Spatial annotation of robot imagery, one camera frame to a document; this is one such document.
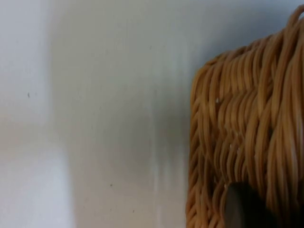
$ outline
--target white wall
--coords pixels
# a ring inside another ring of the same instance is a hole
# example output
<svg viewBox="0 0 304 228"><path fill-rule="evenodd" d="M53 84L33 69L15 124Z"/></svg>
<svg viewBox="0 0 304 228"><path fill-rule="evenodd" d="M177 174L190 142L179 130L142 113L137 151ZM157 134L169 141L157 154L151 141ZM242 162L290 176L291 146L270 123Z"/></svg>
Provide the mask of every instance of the white wall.
<svg viewBox="0 0 304 228"><path fill-rule="evenodd" d="M195 71L300 3L0 0L0 227L184 227Z"/></svg>

